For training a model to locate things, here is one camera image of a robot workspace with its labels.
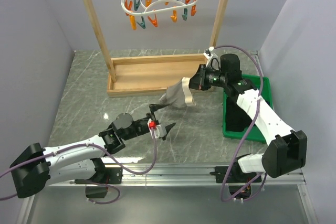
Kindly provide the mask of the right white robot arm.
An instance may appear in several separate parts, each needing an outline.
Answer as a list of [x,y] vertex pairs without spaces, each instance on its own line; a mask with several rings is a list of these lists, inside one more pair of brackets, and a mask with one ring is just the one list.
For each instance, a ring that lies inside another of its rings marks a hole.
[[250,173],[266,173],[277,178],[306,164],[307,136],[286,124],[261,96],[250,78],[244,78],[235,54],[221,56],[218,70],[201,64],[189,87],[208,90],[223,88],[227,98],[244,111],[263,135],[267,149],[263,154],[247,154],[234,159],[232,178],[243,182]]

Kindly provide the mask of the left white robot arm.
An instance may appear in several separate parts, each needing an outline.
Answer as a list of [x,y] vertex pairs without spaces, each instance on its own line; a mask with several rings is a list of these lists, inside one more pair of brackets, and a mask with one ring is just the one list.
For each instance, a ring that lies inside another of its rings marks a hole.
[[145,117],[135,120],[129,113],[119,114],[102,132],[86,140],[56,147],[29,145],[10,165],[18,198],[27,198],[46,186],[68,180],[92,184],[108,183],[110,174],[102,159],[113,158],[125,142],[149,134],[152,140],[165,140],[175,126],[161,124],[155,112],[164,106],[150,104]]

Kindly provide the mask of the taupe underwear beige waistband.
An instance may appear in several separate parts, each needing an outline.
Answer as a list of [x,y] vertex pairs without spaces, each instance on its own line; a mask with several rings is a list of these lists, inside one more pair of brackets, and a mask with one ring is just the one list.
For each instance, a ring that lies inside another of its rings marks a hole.
[[178,83],[167,87],[159,99],[159,104],[175,108],[195,106],[193,95],[189,88],[190,78],[183,77]]

